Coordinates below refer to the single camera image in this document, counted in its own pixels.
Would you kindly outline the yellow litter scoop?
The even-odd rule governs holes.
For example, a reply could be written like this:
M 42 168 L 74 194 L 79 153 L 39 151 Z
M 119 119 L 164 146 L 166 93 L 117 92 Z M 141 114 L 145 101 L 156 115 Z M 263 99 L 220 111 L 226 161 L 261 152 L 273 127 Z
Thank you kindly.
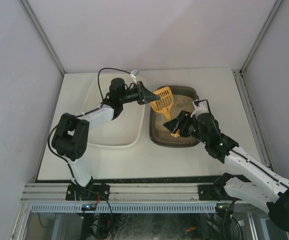
M 171 109 L 174 104 L 174 98 L 170 87 L 162 87 L 156 90 L 154 94 L 160 97 L 160 99 L 150 102 L 151 109 L 158 114 L 163 114 L 168 121 L 171 121 Z

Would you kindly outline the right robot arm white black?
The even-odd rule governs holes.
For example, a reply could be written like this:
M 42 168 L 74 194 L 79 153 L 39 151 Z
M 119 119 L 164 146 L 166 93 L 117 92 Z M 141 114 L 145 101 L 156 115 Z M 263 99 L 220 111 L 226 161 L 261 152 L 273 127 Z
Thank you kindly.
M 252 158 L 235 140 L 222 133 L 211 113 L 194 115 L 183 110 L 163 126 L 180 137 L 199 140 L 212 158 L 236 169 L 249 180 L 244 183 L 224 173 L 213 184 L 219 194 L 226 193 L 248 202 L 267 213 L 281 230 L 289 232 L 289 180 Z

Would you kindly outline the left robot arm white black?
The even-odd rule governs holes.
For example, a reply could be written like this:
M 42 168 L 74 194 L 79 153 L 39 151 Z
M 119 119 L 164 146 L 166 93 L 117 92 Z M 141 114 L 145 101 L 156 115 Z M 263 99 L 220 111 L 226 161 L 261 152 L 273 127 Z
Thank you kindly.
M 84 188 L 92 181 L 92 175 L 82 159 L 87 149 L 89 131 L 116 119 L 123 111 L 124 104 L 136 102 L 145 105 L 160 99 L 142 81 L 127 86 L 122 78 L 114 78 L 100 106 L 80 115 L 62 114 L 47 137 L 47 147 L 53 155 L 65 161 L 71 181 Z

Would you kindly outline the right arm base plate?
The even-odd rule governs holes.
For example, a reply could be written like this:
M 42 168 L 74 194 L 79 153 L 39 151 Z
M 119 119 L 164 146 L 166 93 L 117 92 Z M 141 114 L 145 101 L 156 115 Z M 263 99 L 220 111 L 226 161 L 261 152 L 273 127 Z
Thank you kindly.
M 224 173 L 211 184 L 200 184 L 198 196 L 200 201 L 231 201 L 234 198 L 225 191 L 227 181 L 233 178 L 232 174 Z

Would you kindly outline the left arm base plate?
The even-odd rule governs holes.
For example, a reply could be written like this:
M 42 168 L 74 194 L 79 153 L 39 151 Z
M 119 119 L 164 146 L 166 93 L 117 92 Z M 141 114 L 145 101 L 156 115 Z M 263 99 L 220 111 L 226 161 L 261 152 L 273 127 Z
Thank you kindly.
M 110 186 L 108 184 L 91 181 L 85 187 L 70 183 L 66 190 L 65 199 L 67 201 L 104 201 L 109 199 L 109 195 Z

